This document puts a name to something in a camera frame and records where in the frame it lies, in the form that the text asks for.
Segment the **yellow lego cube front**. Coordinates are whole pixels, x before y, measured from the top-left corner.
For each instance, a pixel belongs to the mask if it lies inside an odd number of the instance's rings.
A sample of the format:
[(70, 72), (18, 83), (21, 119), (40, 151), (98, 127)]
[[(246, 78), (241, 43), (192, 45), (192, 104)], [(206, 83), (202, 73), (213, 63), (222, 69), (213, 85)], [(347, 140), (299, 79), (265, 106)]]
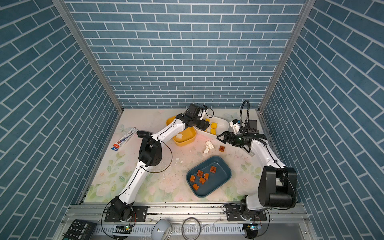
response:
[(212, 129), (217, 129), (218, 124), (217, 124), (217, 123), (211, 123), (210, 127), (211, 127)]

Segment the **brown lego top small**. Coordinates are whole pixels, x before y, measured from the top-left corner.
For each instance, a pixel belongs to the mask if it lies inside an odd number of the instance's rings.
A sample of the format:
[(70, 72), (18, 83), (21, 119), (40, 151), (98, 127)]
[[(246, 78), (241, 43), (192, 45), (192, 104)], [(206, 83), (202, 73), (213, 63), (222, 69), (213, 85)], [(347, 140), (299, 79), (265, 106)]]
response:
[(216, 168), (216, 167), (214, 167), (214, 166), (211, 166), (211, 168), (210, 168), (210, 172), (211, 172), (211, 173), (216, 173), (216, 170), (217, 170), (217, 168)]

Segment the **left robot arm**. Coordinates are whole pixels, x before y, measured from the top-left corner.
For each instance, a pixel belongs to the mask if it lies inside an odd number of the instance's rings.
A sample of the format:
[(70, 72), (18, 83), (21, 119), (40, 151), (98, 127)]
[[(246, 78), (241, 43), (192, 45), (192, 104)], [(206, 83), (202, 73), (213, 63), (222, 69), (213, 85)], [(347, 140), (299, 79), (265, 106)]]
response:
[(205, 105), (192, 103), (184, 113), (176, 115), (174, 121), (157, 133), (139, 131), (142, 142), (139, 149), (138, 163), (123, 190), (110, 201), (108, 211), (115, 214), (120, 222), (133, 218), (133, 204), (138, 191), (149, 173), (153, 174), (163, 158), (163, 146), (177, 134), (187, 128), (197, 127), (205, 131), (210, 123), (204, 120), (207, 110)]

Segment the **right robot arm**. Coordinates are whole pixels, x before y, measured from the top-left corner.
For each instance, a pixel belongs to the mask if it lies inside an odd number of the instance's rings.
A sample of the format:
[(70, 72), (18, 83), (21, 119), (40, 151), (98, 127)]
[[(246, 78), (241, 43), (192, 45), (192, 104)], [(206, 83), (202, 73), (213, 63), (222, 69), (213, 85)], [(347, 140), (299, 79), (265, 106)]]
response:
[(261, 211), (267, 208), (288, 210), (297, 202), (297, 172), (279, 160), (263, 134), (235, 134), (225, 131), (217, 136), (223, 144), (254, 154), (263, 163), (258, 190), (242, 200), (242, 211)]

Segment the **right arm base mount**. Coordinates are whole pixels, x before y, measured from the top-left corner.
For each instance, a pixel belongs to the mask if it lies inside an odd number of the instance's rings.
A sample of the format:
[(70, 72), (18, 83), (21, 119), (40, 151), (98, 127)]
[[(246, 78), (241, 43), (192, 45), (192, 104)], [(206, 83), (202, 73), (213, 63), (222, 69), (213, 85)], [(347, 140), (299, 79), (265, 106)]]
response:
[(222, 206), (227, 221), (239, 222), (239, 221), (266, 221), (266, 212), (263, 211), (251, 211), (246, 207), (239, 204), (225, 204)]

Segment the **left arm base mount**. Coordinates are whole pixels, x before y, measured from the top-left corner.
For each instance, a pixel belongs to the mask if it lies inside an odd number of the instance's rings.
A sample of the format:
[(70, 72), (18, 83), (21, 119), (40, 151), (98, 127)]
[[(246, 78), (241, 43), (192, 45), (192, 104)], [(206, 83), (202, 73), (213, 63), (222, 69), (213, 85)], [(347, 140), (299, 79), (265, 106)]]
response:
[(112, 207), (104, 210), (106, 223), (123, 223), (123, 222), (144, 222), (148, 213), (148, 206), (133, 206), (124, 210), (122, 214), (117, 213)]

